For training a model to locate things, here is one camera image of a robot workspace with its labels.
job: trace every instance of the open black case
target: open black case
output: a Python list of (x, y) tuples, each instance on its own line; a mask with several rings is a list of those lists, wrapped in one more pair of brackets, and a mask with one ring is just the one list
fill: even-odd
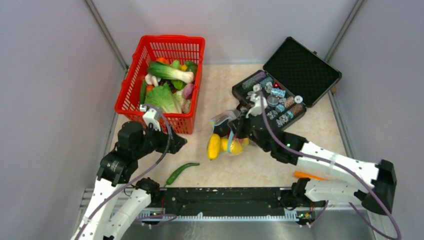
[[(278, 83), (280, 88), (285, 91), (285, 98), (289, 96), (301, 96), (303, 98), (302, 103), (300, 103), (303, 106), (302, 110), (289, 119), (281, 127), (281, 130), (300, 119), (306, 113), (307, 108), (313, 107), (342, 78), (340, 71), (318, 57), (316, 52), (310, 51), (289, 36), (263, 65), (263, 70), (258, 70), (232, 87), (232, 94), (239, 100), (241, 106), (250, 108), (252, 104), (248, 93), (253, 91), (253, 85), (244, 88), (244, 83), (252, 81), (258, 74), (264, 75), (261, 72), (273, 79), (273, 85)], [(270, 95), (263, 88), (261, 91), (266, 98)], [(278, 115), (284, 115), (294, 105), (285, 108)], [(273, 107), (268, 107), (266, 112), (272, 110)]]

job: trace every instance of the red basket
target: red basket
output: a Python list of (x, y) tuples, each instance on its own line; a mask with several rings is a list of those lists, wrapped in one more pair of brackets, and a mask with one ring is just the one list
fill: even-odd
[[(140, 88), (150, 61), (164, 57), (170, 63), (179, 60), (184, 63), (187, 60), (198, 64), (197, 73), (194, 77), (194, 91), (191, 99), (190, 112), (186, 114), (165, 113), (165, 117), (172, 128), (179, 134), (192, 134), (195, 126), (196, 108), (200, 85), (202, 83), (203, 52), (205, 50), (205, 39), (198, 36), (183, 35), (145, 35), (140, 39), (135, 53), (132, 55), (132, 64), (126, 79), (122, 81), (122, 87), (115, 104), (115, 111), (123, 114), (132, 121), (143, 121), (143, 112), (140, 107)], [(160, 126), (166, 132), (163, 120)]]

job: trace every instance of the carrot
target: carrot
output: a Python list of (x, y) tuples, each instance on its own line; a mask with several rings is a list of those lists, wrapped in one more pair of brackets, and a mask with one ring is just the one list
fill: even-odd
[(153, 86), (153, 85), (147, 85), (147, 87), (146, 87), (146, 94), (148, 93), (148, 92), (150, 92), (153, 88), (154, 88), (155, 86)]
[(163, 64), (170, 64), (170, 62), (166, 59), (166, 58), (164, 58), (164, 57), (158, 57), (158, 58), (156, 58), (156, 62), (159, 62), (159, 63), (163, 63)]
[(294, 177), (295, 178), (309, 178), (309, 179), (316, 179), (316, 180), (321, 180), (321, 181), (325, 181), (326, 179), (319, 177), (319, 176), (314, 176), (305, 172), (301, 172), (301, 171), (294, 171)]

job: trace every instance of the white wall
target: white wall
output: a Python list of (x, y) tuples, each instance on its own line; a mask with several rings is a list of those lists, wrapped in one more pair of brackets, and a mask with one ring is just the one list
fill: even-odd
[(143, 35), (206, 39), (205, 63), (264, 63), (288, 36), (324, 57), (355, 0), (94, 0), (127, 64)]
[(82, 0), (0, 1), (0, 239), (71, 237), (122, 76)]
[(331, 61), (358, 156), (395, 164), (393, 214), (405, 240), (424, 235), (423, 12), (422, 0), (367, 1)]

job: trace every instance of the green chili pepper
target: green chili pepper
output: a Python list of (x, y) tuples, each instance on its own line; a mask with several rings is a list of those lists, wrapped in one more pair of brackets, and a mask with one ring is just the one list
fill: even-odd
[(175, 171), (173, 171), (171, 176), (169, 176), (168, 180), (166, 180), (166, 185), (171, 185), (175, 181), (175, 179), (177, 179), (177, 177), (184, 171), (184, 169), (192, 167), (192, 166), (199, 166), (199, 165), (200, 163), (190, 162), (180, 166)]

